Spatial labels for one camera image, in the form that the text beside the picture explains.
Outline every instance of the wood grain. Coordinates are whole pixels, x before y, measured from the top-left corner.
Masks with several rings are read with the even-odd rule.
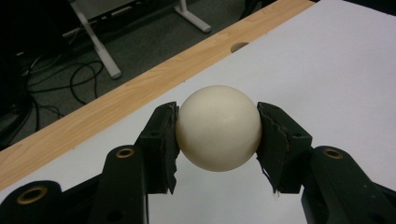
[[[0,189],[29,175],[314,3],[278,0],[0,152]]]

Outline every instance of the white tabletop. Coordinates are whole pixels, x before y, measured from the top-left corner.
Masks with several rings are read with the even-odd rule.
[[[69,189],[100,174],[107,152],[133,144],[156,106],[181,105],[217,84],[278,105],[313,136],[313,147],[343,149],[374,182],[396,189],[395,36],[393,16],[322,0],[2,190],[0,201],[34,180]],[[274,195],[255,157],[211,173],[180,154],[176,177],[174,195],[149,196],[150,223],[305,223],[301,195]]]

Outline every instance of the white ball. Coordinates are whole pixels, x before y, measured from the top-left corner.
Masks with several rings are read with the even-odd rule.
[[[262,123],[255,104],[241,91],[209,86],[180,107],[177,143],[195,165],[208,171],[237,168],[256,152]]]

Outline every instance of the wooden table edge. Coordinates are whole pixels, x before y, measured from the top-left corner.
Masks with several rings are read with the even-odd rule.
[[[3,150],[0,152],[0,189],[227,57],[232,45],[259,38],[312,5],[314,3],[308,0],[278,0]]]

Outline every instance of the gray floor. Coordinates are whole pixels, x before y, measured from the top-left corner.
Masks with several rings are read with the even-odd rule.
[[[101,96],[134,77],[148,71],[157,64],[166,61],[184,49],[199,43],[218,31],[238,21],[244,10],[245,0],[192,0],[187,1],[189,10],[196,16],[210,24],[213,28],[210,34],[204,34],[182,17],[176,14],[171,7],[162,10],[162,13],[149,20],[128,24],[128,20],[119,19],[108,23],[98,23],[94,28],[97,31],[107,50],[123,73],[122,78],[113,80],[106,69],[98,75],[97,93]],[[40,61],[33,71],[51,64],[56,57]],[[42,72],[32,74],[30,83],[35,83],[45,77],[73,63],[89,63],[99,60],[92,48],[88,37],[79,37],[58,62]],[[78,65],[71,66],[56,76],[32,86],[31,90],[43,90],[69,85],[69,79],[78,69]],[[76,76],[76,82],[91,77],[90,69],[82,69]],[[94,100],[93,81],[75,87],[79,98],[85,102]],[[40,105],[55,105],[63,115],[67,115],[80,107],[69,89],[32,94]],[[57,120],[58,115],[48,109],[41,108],[40,127],[43,128]],[[35,111],[14,138],[13,143],[35,132]]]

